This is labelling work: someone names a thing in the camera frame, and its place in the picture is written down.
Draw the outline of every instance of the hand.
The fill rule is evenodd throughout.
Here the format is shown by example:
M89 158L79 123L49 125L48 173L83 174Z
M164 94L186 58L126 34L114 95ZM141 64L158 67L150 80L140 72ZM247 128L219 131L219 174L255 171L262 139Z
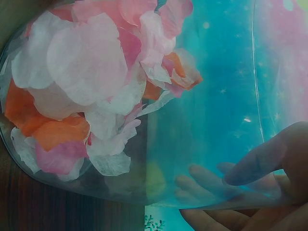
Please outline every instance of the hand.
M253 149L235 166L222 163L220 171L226 173L225 184L217 176L200 166L192 166L194 178L179 177L176 192L183 203L200 204L200 201L216 200L221 195L229 200L222 207L235 207L253 203L271 205L264 192L281 190L276 202L292 201L294 205L251 210L181 210L184 219L196 231L306 231L308 227L308 123L300 122L286 128L277 136ZM286 175L269 174L283 169ZM243 192L237 186L246 185L253 192Z

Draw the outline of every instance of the orange petal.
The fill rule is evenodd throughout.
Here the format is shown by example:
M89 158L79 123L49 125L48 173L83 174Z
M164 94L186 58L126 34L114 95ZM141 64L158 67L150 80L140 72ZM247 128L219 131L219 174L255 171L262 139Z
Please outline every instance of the orange petal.
M14 81L10 83L4 115L22 130L28 137L47 121L52 119L42 116L34 106L32 95L21 88L16 87Z
M83 141L89 134L90 126L83 117L68 117L62 121L50 121L37 129L33 136L44 148L51 150L60 143Z
M181 61L180 61L180 58L176 53L171 52L169 55L166 55L165 58L174 62L175 72L180 77L182 77L182 78L186 77L184 68L182 67L182 64L181 64Z
M146 81L143 98L148 100L158 100L161 90L162 89L160 87L157 87L153 83Z

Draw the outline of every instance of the sparkle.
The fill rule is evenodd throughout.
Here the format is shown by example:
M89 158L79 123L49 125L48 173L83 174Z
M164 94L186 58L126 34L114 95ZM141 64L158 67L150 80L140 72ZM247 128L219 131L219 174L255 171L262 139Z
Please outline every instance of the sparkle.
M276 112L276 114L274 115L275 116L275 120L280 120L281 117L280 117L280 114Z
M284 95L283 92L279 92L279 93L277 93L277 95L278 95L279 98L282 98L282 99L285 98L285 95Z

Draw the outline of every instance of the flower petal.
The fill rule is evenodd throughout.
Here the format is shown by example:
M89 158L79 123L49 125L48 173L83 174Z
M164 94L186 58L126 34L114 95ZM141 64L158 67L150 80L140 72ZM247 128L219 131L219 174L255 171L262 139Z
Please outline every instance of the flower petal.
M140 16L147 11L154 11L157 0L118 0L122 17L132 25L140 26Z
M141 52L141 41L132 33L123 28L118 28L120 33L120 42L125 56L128 70L130 70L136 62L138 55Z
M16 87L13 80L8 90L4 115L20 128L26 137L32 136L44 123L53 121L38 113L31 94Z
M144 94L146 85L146 76L144 70L137 63L132 69L132 79L128 85L125 85L119 94L114 96L111 102L98 102L98 105L115 114L128 115L135 105L139 104Z
M21 161L25 163L32 170L33 174L38 172L40 168L36 163L35 157L35 148L31 147L27 142L26 138L22 133L21 130L18 128L13 128L11 131L11 139L13 142L13 146L20 156Z
M185 17L193 12L193 3L191 0L167 0L158 11L162 18L164 33L171 39L182 32Z
M83 117L68 117L62 121L51 121L38 128L33 136L45 151L69 141L84 141L90 126Z
M100 140L107 140L116 135L116 115L97 108L85 113L91 132Z
M50 9L49 11L52 14L61 18L62 20L67 20L67 21L72 22L73 21L72 8L73 8L73 4L65 4L65 5Z
M116 155L98 155L91 161L103 176L115 177L129 172L130 157L124 152Z
M34 105L38 112L48 118L61 120L73 113L90 110L90 106L81 106L73 102L55 83L45 89L29 88L28 91L34 97Z
M84 163L84 158L78 159L74 164L72 170L69 172L69 174L67 175L58 174L58 178L64 182L78 179L80 175L80 169L82 168L83 163Z
M47 53L48 69L75 103L90 105L122 88L128 69L118 37L117 27L105 13L53 37Z
M167 104L170 100L174 99L174 95L166 90L164 91L159 99L157 101L155 101L154 103L148 105L146 108L144 108L138 115L138 117L155 112L157 110L159 110L160 108L162 108L163 106L165 106L165 104Z
M87 150L82 141L69 141L60 143L49 151L37 142L35 146L37 164L44 172L67 175L77 160L87 157Z
M140 120L133 120L124 126L122 132L108 140L92 136L92 145L87 145L87 152L93 166L105 176L117 176L129 172L130 158L123 150L126 143L137 134L136 127Z
M154 11L144 13L140 22L141 63L154 68L156 64L162 64L164 55L173 51L176 40L164 35L161 18Z
M12 60L12 75L19 88L43 89L52 83L46 64L48 46L57 31L72 24L48 11L33 23L29 40Z

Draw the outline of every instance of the white petal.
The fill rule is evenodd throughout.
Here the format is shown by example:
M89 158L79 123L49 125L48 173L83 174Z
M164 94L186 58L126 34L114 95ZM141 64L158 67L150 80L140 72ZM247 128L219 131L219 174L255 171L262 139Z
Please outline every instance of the white petal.
M47 49L58 30L73 24L49 11L34 22L28 42L12 61L12 75L17 87L43 89L53 82L47 69Z
M75 103L90 105L116 95L123 87L128 68L118 37L116 25L105 13L53 37L47 52L48 69Z
M142 67L149 79L172 84L167 70L165 70L160 64L156 64L154 68L145 64L142 64Z
M28 91L34 97L34 105L38 112L48 118L61 120L73 113L90 110L90 106L74 103L55 83L45 89L29 88Z
M111 102L98 102L101 108L120 115L128 115L135 105L140 103L146 86L144 71L138 66L133 67L132 79Z
M120 134L109 140L102 141L92 136L92 144L87 145L87 153L93 166L102 175L117 176L129 172L130 158L123 153L123 150L128 140L137 134L136 127L140 123L140 120L133 120L124 126Z
M155 101L154 103L148 105L146 108L144 108L139 114L138 117L155 112L162 108L166 103L168 103L170 100L174 99L174 95L172 92L166 90L164 91L159 99Z
M116 135L116 114L96 108L86 112L85 117L90 124L90 131L100 140L107 140Z
M28 142L25 142L26 137L21 133L20 129L13 128L11 131L11 139L13 146L20 156L20 159L32 170L33 174L38 172L38 167L35 160L35 148L31 147Z
M95 156L91 162L104 176L119 176L129 172L130 157L121 152L117 155Z
M83 165L83 162L84 162L84 158L80 158L79 160L76 161L73 169L70 171L69 174L67 174L67 175L57 175L58 178L60 180L64 181L64 182L78 179L79 174L80 174L79 171L80 171L80 169Z

